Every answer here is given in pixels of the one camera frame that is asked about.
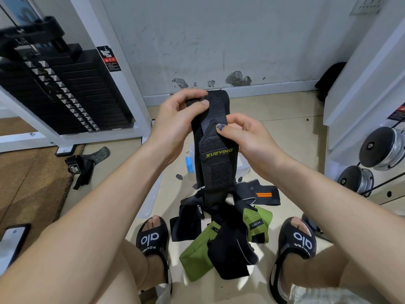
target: forearm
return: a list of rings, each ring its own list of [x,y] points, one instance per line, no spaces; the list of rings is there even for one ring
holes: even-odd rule
[[[48,227],[1,278],[2,302],[88,303],[162,172],[161,158],[158,148],[141,147]]]
[[[283,155],[270,179],[339,245],[390,300],[404,300],[405,220]]]

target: peeling paint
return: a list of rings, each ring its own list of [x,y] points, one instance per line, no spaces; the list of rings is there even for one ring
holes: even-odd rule
[[[184,79],[174,78],[172,82],[177,83],[180,88],[187,88],[188,84],[185,82]]]
[[[252,80],[249,76],[243,78],[241,71],[234,71],[226,78],[225,83],[232,86],[247,86],[252,83]]]
[[[209,80],[209,81],[207,82],[207,85],[208,85],[208,87],[214,87],[215,81],[214,81],[214,80]]]

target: warning label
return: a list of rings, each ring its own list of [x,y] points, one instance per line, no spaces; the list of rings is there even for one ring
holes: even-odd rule
[[[109,72],[121,71],[121,68],[114,56],[113,51],[109,46],[97,47],[101,58],[103,59],[105,65],[107,66]]]
[[[405,121],[405,103],[402,104],[395,112],[393,112],[388,119],[396,120],[396,121]]]

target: wall outlet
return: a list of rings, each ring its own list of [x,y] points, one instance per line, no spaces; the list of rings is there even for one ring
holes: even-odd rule
[[[357,0],[351,15],[377,15],[387,0]]]

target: person's left hand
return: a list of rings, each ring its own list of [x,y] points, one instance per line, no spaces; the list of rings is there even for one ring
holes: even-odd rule
[[[185,101],[206,95],[207,91],[198,88],[186,89],[175,93],[160,105],[152,133],[145,145],[161,150],[165,166],[172,163],[183,150],[184,140],[192,131],[191,121],[209,107],[208,100],[195,102],[189,107]]]

